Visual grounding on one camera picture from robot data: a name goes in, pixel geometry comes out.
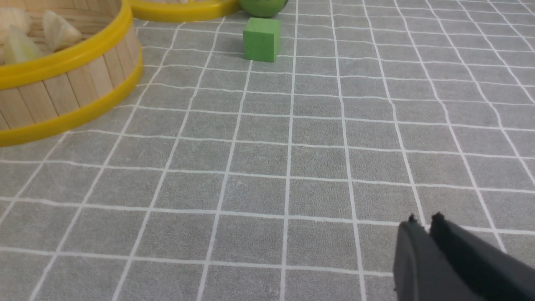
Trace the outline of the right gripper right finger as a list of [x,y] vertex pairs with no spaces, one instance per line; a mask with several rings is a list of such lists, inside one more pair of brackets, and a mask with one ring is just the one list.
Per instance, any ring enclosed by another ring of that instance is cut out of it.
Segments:
[[533,301],[534,268],[504,253],[441,213],[430,236],[463,282],[486,301]]

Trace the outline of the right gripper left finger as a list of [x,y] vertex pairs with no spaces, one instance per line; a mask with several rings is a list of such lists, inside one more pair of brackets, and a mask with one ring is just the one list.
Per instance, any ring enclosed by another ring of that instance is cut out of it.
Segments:
[[482,301],[449,265],[413,214],[399,224],[393,264],[398,301]]

